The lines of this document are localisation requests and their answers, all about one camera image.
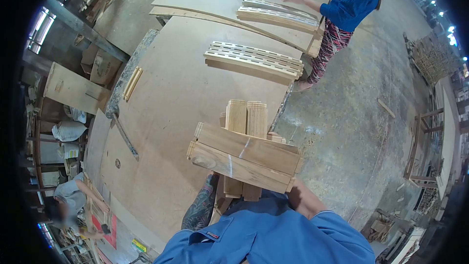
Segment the large work table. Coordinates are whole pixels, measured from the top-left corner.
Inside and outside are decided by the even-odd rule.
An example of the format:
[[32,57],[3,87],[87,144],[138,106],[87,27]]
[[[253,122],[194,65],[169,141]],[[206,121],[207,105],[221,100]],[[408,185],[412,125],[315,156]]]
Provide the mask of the large work table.
[[129,101],[119,102],[119,120],[140,159],[136,161],[117,127],[111,126],[102,151],[100,178],[114,199],[111,210],[129,226],[116,210],[126,209],[130,213],[126,217],[148,229],[146,233],[152,234],[146,244],[157,252],[180,229],[207,174],[186,158],[197,123],[218,125],[230,99],[266,103],[271,123],[288,88],[208,67],[203,53],[214,40],[301,56],[300,51],[253,32],[181,17],[169,20],[148,46],[138,63],[144,70],[142,77]]
[[[207,66],[203,54],[209,45],[213,41],[241,44],[297,59],[302,52],[319,49],[322,33],[238,20],[235,12],[242,1],[155,0],[150,14],[158,14],[154,11],[159,8],[161,14],[173,16],[154,40],[144,45],[145,53],[137,53],[138,62],[133,59],[135,53],[131,57],[107,105],[109,109],[110,102],[118,104],[120,123],[139,161],[104,114],[98,112],[95,125],[106,130],[110,127],[107,135],[104,130],[91,131],[90,140],[96,145],[89,146],[93,155],[87,161],[87,172],[95,168],[90,177],[100,181],[98,189],[104,184],[110,192],[111,211],[159,253],[180,230],[181,220],[207,175],[207,170],[186,158],[197,123],[218,125],[228,101],[241,99],[266,103],[270,124],[289,87]],[[290,5],[314,13],[305,6]],[[125,102],[122,84],[135,66],[142,68],[143,74]]]
[[[251,21],[240,21],[236,18],[236,11],[242,5],[243,0],[154,0],[154,8],[150,14],[157,16],[181,16],[198,18],[206,21],[216,21],[226,25],[237,26],[242,29],[253,31],[272,38],[279,42],[288,44],[297,50],[311,56],[317,56],[324,33],[324,27],[313,34],[292,30],[290,28],[257,23]],[[296,9],[306,11],[317,16],[322,21],[320,13],[305,5],[295,3],[284,3],[280,0],[265,0],[273,3],[289,5]],[[317,0],[320,3],[328,3],[329,0]]]

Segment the window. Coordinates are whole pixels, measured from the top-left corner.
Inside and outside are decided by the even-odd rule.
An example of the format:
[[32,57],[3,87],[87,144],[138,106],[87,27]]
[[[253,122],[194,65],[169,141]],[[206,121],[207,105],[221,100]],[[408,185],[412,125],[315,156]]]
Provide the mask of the window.
[[43,44],[45,36],[49,32],[55,18],[55,14],[52,14],[49,9],[46,9],[44,6],[42,7],[34,20],[32,30],[26,41],[26,47],[29,50],[39,54],[41,45]]

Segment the patterned pants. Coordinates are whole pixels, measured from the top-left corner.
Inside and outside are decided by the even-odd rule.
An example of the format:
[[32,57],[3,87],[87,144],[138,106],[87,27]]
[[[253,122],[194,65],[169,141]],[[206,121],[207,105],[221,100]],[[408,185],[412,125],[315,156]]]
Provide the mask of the patterned pants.
[[306,80],[309,84],[316,84],[325,73],[325,67],[331,57],[342,48],[347,47],[353,32],[337,28],[328,18],[325,19],[324,37],[321,42],[318,57],[307,56],[307,61],[313,68]]

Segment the woman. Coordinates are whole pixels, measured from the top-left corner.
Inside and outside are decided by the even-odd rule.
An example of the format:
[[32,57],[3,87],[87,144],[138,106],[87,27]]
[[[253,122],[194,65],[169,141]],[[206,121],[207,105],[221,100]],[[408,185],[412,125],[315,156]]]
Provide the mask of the woman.
[[329,4],[319,4],[314,0],[282,0],[305,4],[325,17],[324,37],[318,57],[306,56],[313,70],[307,80],[298,82],[302,91],[316,84],[325,72],[331,57],[347,47],[355,28],[373,10],[378,10],[381,0],[331,0]]

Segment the concrete floor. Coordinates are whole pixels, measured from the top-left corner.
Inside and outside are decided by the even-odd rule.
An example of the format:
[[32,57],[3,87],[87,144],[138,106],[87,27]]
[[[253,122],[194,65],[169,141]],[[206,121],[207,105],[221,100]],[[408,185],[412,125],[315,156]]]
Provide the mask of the concrete floor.
[[[116,0],[95,28],[132,54],[148,29],[161,27],[148,15],[152,1]],[[413,0],[383,0],[381,10],[367,16],[350,45],[332,58],[319,84],[292,93],[278,119],[275,130],[303,149],[305,184],[358,230],[376,208],[412,216],[408,210],[420,190],[402,173],[414,116],[427,111],[429,91],[409,66],[402,33],[416,40],[430,31]],[[405,187],[396,192],[402,183]],[[122,264],[137,253],[129,249],[126,227],[118,229],[118,253],[126,255],[98,246],[113,263]]]

